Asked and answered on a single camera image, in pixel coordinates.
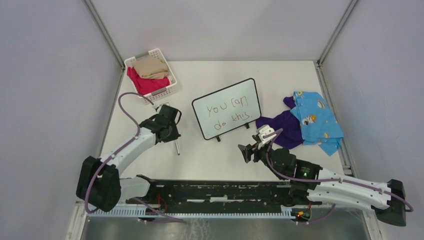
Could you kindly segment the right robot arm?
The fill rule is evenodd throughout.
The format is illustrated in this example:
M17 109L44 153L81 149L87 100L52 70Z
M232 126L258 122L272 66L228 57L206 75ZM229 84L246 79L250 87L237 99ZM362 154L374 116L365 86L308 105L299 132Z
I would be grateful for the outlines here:
M279 180L289 181L289 199L295 204L330 203L373 212L386 224L404 227L412 208L406 203L402 181L375 182L338 174L318 164L298 159L286 148L270 144L241 145L246 163L262 162Z

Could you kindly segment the black framed whiteboard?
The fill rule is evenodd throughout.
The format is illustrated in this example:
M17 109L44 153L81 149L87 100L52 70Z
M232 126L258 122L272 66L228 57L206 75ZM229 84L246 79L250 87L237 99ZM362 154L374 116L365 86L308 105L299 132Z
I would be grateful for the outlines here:
M198 97L191 102L191 106L205 140L219 138L262 116L257 85L253 78Z

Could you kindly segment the white whiteboard marker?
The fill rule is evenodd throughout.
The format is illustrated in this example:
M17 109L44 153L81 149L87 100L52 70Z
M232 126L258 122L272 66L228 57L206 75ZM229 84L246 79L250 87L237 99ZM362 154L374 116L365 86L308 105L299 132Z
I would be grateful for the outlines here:
M175 140L175 148L176 148L177 155L180 156L181 152L180 152L179 143L177 140Z

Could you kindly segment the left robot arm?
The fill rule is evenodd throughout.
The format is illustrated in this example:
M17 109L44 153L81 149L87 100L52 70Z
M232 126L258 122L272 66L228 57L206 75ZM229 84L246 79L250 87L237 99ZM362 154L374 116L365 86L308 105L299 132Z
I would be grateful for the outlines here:
M177 124L182 112L169 105L159 107L158 113L136 123L136 131L108 155L88 156L83 162L76 187L76 196L84 201L91 214L98 210L109 212L122 198L122 187L147 184L138 177L121 180L121 174L142 153L158 143L177 140L181 135Z

